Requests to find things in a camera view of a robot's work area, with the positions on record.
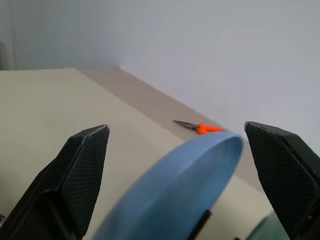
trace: orange pliers handle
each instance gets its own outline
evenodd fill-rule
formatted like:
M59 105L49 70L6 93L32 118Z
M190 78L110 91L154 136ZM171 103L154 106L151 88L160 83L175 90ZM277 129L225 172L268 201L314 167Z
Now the orange pliers handle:
M203 135L203 134L208 134L208 133L212 133L212 132L224 132L225 130L219 128L219 127L215 127L215 126L207 126L204 125L202 123L200 123L198 125L198 129L196 130L196 132L199 135Z

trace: white wall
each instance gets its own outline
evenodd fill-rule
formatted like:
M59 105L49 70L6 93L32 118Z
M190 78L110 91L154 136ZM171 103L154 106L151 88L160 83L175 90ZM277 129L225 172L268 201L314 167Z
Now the white wall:
M235 132L276 125L320 154L320 1L17 1L19 68L121 65Z
M0 0L0 70L14 67L11 0Z

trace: blue plate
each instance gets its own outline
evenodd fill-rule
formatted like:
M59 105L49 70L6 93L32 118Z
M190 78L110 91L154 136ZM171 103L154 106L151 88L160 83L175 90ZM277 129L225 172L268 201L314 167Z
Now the blue plate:
M163 157L119 200L94 240L186 240L233 175L238 134L196 137Z

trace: green object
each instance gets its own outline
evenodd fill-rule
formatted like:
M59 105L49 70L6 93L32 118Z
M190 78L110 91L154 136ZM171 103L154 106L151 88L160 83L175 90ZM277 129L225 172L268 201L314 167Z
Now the green object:
M290 240L273 211L263 219L246 240Z

